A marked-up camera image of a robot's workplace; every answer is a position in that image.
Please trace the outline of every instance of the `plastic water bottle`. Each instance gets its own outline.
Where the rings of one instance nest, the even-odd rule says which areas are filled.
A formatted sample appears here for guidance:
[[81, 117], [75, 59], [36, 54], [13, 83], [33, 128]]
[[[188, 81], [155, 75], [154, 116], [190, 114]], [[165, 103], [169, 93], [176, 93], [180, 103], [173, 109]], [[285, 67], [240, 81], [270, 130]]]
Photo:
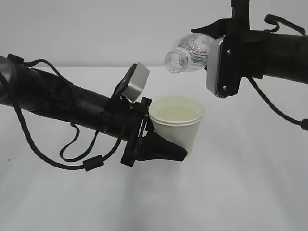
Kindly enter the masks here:
[[165, 57], [167, 70], [179, 73], [206, 68], [209, 44], [213, 41], [211, 36], [201, 33], [192, 33], [180, 38]]

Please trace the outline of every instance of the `white wall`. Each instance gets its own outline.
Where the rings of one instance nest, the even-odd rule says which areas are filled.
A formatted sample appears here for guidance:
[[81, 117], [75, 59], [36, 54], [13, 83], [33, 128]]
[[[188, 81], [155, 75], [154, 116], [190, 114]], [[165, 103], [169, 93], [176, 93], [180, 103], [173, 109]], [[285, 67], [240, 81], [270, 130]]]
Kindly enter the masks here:
[[[162, 66], [179, 37], [230, 18], [231, 0], [1, 0], [0, 55], [57, 66]], [[251, 0], [251, 27], [275, 14], [308, 28], [307, 0]], [[282, 26], [282, 33], [290, 30]]]
[[[123, 142], [99, 169], [56, 169], [31, 152], [13, 109], [1, 106], [0, 230], [307, 230], [308, 133], [276, 116], [245, 79], [237, 96], [222, 100], [205, 88], [203, 71], [150, 70], [144, 96], [185, 94], [205, 105], [191, 156], [130, 168], [120, 164]], [[60, 71], [76, 85], [110, 96], [127, 68]], [[260, 85], [284, 112], [308, 117], [306, 86], [273, 78]], [[59, 161], [74, 129], [24, 114], [38, 147]], [[67, 155], [84, 151], [93, 135], [82, 129]], [[92, 155], [106, 153], [114, 142], [100, 134]]]

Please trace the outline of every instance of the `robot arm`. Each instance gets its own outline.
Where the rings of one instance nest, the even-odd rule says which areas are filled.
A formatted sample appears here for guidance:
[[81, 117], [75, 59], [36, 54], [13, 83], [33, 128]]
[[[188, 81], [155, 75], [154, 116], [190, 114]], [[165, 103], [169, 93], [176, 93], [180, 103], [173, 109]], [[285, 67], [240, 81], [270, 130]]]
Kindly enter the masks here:
[[[276, 108], [254, 79], [264, 75], [308, 84], [308, 36], [303, 28], [274, 15], [266, 15], [265, 22], [276, 27], [272, 30], [251, 30], [250, 0], [231, 0], [232, 18], [191, 30], [211, 36], [206, 66], [207, 88], [217, 97], [236, 95], [242, 77], [250, 83], [264, 101], [278, 115], [308, 130], [308, 119], [295, 120]], [[301, 35], [277, 34], [279, 23]]]
[[[48, 64], [57, 75], [29, 68], [38, 62]], [[183, 161], [187, 151], [155, 133], [148, 117], [151, 100], [144, 97], [141, 102], [135, 102], [148, 75], [149, 71], [141, 63], [134, 64], [109, 98], [69, 82], [46, 60], [25, 63], [20, 57], [8, 55], [7, 58], [0, 57], [0, 104], [15, 108], [31, 149], [42, 160], [58, 168], [89, 171], [100, 167], [115, 152], [121, 140], [127, 141], [122, 164], [132, 167], [136, 160], [152, 159]], [[117, 142], [107, 155], [85, 160], [79, 166], [54, 162], [35, 146], [21, 109], [39, 116], [70, 122], [77, 130], [72, 142], [79, 135], [76, 125], [96, 131], [90, 147], [81, 156], [74, 159], [63, 158], [64, 150], [72, 142], [60, 151], [60, 156], [67, 162], [76, 162], [86, 157], [99, 132], [117, 137]]]

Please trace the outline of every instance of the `paper cup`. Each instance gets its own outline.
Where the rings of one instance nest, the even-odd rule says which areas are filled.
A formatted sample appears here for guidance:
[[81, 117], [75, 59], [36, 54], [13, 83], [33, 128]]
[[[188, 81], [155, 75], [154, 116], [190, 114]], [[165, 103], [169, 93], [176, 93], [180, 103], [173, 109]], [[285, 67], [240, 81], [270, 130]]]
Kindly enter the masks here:
[[183, 147], [190, 154], [204, 107], [186, 96], [167, 96], [153, 101], [149, 117], [155, 132], [166, 140]]

